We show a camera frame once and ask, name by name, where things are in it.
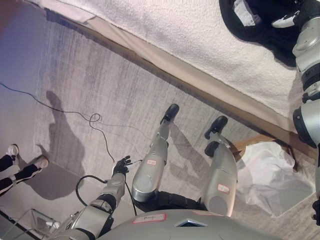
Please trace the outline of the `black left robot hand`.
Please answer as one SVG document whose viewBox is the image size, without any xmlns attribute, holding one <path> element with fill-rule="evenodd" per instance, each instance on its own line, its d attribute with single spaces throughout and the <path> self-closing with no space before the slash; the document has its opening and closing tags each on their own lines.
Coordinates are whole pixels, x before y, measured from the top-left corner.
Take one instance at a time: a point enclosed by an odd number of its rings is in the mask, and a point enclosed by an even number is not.
<svg viewBox="0 0 320 240">
<path fill-rule="evenodd" d="M 112 176 L 114 176 L 115 174 L 126 175 L 129 172 L 128 165 L 131 165 L 131 164 L 132 164 L 132 161 L 131 161 L 130 155 L 125 156 L 121 160 L 117 161 L 117 163 L 113 167 Z"/>
</svg>

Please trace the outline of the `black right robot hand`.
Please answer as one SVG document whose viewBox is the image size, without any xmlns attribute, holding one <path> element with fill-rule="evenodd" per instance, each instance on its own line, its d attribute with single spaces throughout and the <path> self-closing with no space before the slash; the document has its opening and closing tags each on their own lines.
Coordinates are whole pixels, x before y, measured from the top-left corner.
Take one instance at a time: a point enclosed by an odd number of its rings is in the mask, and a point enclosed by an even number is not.
<svg viewBox="0 0 320 240">
<path fill-rule="evenodd" d="M 302 28 L 303 25 L 320 16 L 319 0 L 297 0 L 295 7 L 283 17 L 273 21 L 271 25 L 274 28 L 289 28 L 297 26 Z"/>
</svg>

